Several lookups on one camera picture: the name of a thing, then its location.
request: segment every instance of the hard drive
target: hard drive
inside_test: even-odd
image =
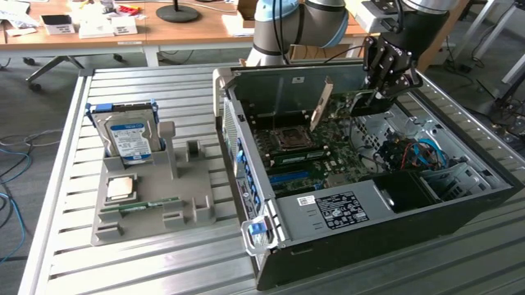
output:
[[[151,161],[151,153],[163,150],[156,131],[156,103],[87,104],[86,108],[103,140],[106,155],[122,157],[126,165]]]

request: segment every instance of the blue tab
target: blue tab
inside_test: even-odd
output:
[[[258,235],[266,233],[266,224],[263,222],[254,223],[247,227],[250,235]]]
[[[102,103],[95,106],[95,111],[98,112],[111,112],[114,109],[112,103]]]

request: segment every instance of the barcode sticker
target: barcode sticker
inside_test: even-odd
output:
[[[120,41],[116,42],[118,45],[140,45],[142,41]]]
[[[306,197],[297,198],[297,201],[299,202],[299,206],[315,204],[315,197],[313,195],[307,195]]]

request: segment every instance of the power supply label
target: power supply label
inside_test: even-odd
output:
[[[331,229],[369,220],[354,192],[330,195],[315,199],[326,225]]]

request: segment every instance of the caster wheel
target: caster wheel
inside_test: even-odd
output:
[[[26,58],[24,57],[24,64],[28,66],[34,66],[36,64],[35,60],[32,58]]]
[[[34,91],[34,92],[39,92],[42,90],[40,84],[30,83],[28,87],[30,87],[31,91]]]
[[[122,61],[124,60],[124,58],[122,57],[120,54],[114,54],[114,59],[115,59],[118,62],[122,62]]]

